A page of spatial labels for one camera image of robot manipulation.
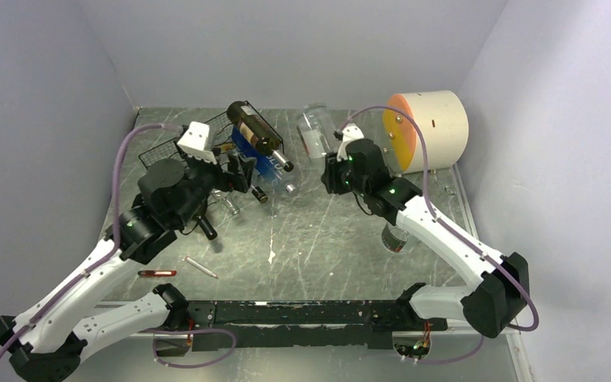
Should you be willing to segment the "dark green wine bottle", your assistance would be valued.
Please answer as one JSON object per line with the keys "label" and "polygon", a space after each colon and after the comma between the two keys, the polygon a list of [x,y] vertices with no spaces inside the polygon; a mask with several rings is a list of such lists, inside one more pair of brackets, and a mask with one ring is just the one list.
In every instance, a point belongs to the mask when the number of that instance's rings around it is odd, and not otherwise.
{"label": "dark green wine bottle", "polygon": [[197,216],[196,223],[208,240],[215,240],[217,238],[218,233],[206,216]]}

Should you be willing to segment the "clear square liquor bottle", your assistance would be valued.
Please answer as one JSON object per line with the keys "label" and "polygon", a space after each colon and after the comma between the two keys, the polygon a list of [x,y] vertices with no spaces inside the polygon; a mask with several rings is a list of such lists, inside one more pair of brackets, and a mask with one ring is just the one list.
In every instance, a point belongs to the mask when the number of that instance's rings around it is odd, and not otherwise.
{"label": "clear square liquor bottle", "polygon": [[232,194],[230,192],[224,192],[215,189],[212,191],[212,196],[214,197],[215,202],[217,204],[223,205],[231,213],[232,216],[236,216],[239,214],[240,209],[234,202]]}

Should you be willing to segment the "dark wine bottle white neck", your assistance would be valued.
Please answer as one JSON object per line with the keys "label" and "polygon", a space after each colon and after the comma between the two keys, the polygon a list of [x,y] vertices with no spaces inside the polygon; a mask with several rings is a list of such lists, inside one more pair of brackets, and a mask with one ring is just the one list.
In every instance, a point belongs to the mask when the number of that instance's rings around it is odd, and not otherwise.
{"label": "dark wine bottle white neck", "polygon": [[248,101],[231,103],[226,110],[226,115],[259,154],[273,158],[286,172],[294,170],[293,162],[282,152],[281,136]]}

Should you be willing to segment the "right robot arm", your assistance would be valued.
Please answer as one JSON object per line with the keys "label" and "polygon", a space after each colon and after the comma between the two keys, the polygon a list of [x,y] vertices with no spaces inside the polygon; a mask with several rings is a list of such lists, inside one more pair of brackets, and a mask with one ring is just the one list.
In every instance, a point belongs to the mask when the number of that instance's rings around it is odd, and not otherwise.
{"label": "right robot arm", "polygon": [[397,309],[399,323],[417,329],[427,319],[467,322],[476,332],[495,338],[513,328],[513,320],[530,300],[527,260],[504,255],[468,234],[426,198],[426,191],[385,165],[381,149],[362,138],[341,144],[325,156],[321,181],[328,193],[361,197],[373,216],[405,231],[444,259],[464,286],[417,286]]}

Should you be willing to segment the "clear round bottle silver cap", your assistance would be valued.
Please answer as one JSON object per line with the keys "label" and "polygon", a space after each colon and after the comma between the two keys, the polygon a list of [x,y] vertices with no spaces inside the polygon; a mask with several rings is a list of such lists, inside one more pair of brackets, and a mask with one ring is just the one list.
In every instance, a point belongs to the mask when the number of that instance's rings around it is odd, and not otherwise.
{"label": "clear round bottle silver cap", "polygon": [[324,103],[311,103],[302,109],[297,129],[305,152],[311,162],[323,160],[338,151],[340,142],[335,137],[336,125]]}

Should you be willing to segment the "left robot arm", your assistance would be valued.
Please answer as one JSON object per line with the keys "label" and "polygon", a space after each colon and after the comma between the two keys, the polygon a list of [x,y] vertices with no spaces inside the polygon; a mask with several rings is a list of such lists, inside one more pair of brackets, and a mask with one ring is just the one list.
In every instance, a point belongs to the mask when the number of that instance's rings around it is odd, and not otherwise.
{"label": "left robot arm", "polygon": [[194,157],[163,158],[138,180],[129,210],[117,215],[91,254],[35,306],[0,317],[1,354],[26,381],[62,381],[97,351],[149,329],[190,329],[184,295],[169,283],[103,314],[91,309],[124,278],[135,275],[190,223],[208,239],[206,218],[215,190],[249,190],[255,159],[231,153],[224,164]]}

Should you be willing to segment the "blue square bottle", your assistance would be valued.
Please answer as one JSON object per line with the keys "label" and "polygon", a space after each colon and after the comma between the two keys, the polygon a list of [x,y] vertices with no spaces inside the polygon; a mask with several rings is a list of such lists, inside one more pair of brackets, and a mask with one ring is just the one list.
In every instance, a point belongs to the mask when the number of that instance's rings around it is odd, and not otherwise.
{"label": "blue square bottle", "polygon": [[264,183],[276,193],[296,194],[298,191],[294,180],[296,171],[287,172],[275,158],[261,155],[241,134],[237,128],[232,130],[232,141],[237,150],[245,157],[255,158],[255,172]]}

